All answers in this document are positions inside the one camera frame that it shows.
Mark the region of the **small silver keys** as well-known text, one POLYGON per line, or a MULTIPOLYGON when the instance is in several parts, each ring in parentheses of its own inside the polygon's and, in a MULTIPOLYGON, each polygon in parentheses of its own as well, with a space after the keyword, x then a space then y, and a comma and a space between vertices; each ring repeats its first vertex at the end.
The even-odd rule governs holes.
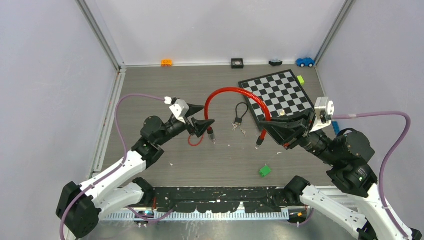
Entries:
POLYGON ((232 130, 235 131, 240 125, 238 123, 232 124, 232 130))

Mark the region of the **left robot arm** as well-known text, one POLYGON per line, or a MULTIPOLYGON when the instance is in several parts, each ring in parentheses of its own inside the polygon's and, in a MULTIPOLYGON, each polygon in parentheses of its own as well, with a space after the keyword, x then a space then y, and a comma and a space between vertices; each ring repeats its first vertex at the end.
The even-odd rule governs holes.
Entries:
POLYGON ((80 184, 71 181, 62 189, 56 215, 60 219, 59 234, 64 228, 76 238, 87 236, 99 221, 109 214, 134 204, 148 207, 153 202, 153 187, 141 178, 127 186, 121 185, 147 170, 164 154, 161 146, 183 132, 201 137, 215 122, 214 119, 188 119, 204 109, 177 100, 170 107, 171 117, 163 122, 158 116, 148 117, 140 131, 140 139, 124 150, 124 156, 99 175, 80 184))

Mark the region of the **red cable padlock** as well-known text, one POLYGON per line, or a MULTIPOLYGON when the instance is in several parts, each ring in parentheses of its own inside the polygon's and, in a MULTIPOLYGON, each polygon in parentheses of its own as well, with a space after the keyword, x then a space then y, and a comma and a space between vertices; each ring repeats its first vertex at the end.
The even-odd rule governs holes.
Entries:
POLYGON ((198 138, 198 142, 194 143, 191 140, 191 138, 194 137, 194 135, 189 135, 188 136, 188 139, 187 139, 188 145, 191 146, 191 147, 197 147, 197 146, 199 146, 203 142, 204 136, 205 135, 203 134, 201 137, 198 138))

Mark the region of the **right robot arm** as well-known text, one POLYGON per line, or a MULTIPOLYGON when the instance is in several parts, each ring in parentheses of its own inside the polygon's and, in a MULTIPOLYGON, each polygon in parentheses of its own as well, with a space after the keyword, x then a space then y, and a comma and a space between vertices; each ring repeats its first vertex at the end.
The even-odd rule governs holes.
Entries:
POLYGON ((302 147, 325 164, 331 182, 355 202, 357 211, 330 199, 301 176, 283 189, 281 199, 291 205, 305 204, 321 212, 358 240, 420 240, 423 234, 404 224, 384 195, 383 173, 375 174, 369 161, 375 151, 368 138, 353 128, 330 139, 313 130, 311 111, 261 121, 261 128, 287 150, 302 147))

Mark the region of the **black cable padlock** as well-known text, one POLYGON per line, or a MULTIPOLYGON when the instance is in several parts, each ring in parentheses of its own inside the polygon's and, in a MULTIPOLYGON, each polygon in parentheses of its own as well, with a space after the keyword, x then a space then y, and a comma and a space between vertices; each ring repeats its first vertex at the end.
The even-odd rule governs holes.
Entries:
POLYGON ((235 107, 235 119, 234 119, 234 124, 235 125, 241 125, 242 124, 242 122, 243 122, 243 117, 248 113, 248 111, 249 111, 249 106, 248 106, 248 104, 247 103, 245 103, 245 102, 240 102, 240 103, 238 103, 237 105, 236 105, 236 107, 235 107), (246 107, 246 110, 244 111, 244 113, 241 115, 241 116, 239 116, 239 107, 240 106, 245 106, 246 107))

